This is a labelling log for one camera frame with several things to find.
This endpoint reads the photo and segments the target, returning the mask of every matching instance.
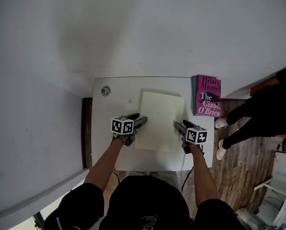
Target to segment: fiducial marker cube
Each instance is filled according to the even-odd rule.
[[[129,135],[133,133],[134,121],[124,117],[114,117],[111,120],[111,132],[119,135]]]
[[[192,144],[202,144],[207,141],[208,130],[202,127],[188,128],[186,141]]]

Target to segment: white sneaker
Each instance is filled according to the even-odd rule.
[[[223,148],[223,141],[224,139],[219,140],[219,148],[218,151],[216,151],[216,159],[218,160],[221,160],[226,153],[226,149]]]
[[[223,118],[218,118],[215,122],[214,122],[214,126],[216,127],[216,128],[222,128],[222,127],[227,127],[228,126],[228,124],[227,124],[227,122],[226,122],[226,120],[225,119],[223,119]]]

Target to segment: black shirt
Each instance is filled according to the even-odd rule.
[[[281,127],[286,133],[286,68],[276,74],[280,84],[269,86],[249,99],[255,104],[255,115]]]
[[[46,230],[90,229],[104,215],[100,188],[83,184],[69,192],[59,207],[45,220]],[[192,220],[180,191],[152,176],[128,176],[113,192],[107,216],[99,229],[141,230],[140,219],[154,216],[157,229],[244,229],[225,202],[210,199],[198,207]]]

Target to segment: person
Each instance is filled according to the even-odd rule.
[[[87,229],[244,229],[228,204],[218,199],[215,182],[200,147],[191,145],[195,199],[193,221],[180,191],[150,175],[127,176],[113,192],[104,217],[103,192],[125,138],[115,138],[84,184],[70,191],[45,220],[45,230]]]
[[[250,98],[215,121],[216,128],[227,127],[243,117],[251,119],[231,136],[220,139],[216,158],[221,160],[232,145],[252,137],[286,138],[286,68],[250,90]]]

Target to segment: pink book cover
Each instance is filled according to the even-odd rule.
[[[198,75],[196,115],[219,117],[221,110],[221,80]]]

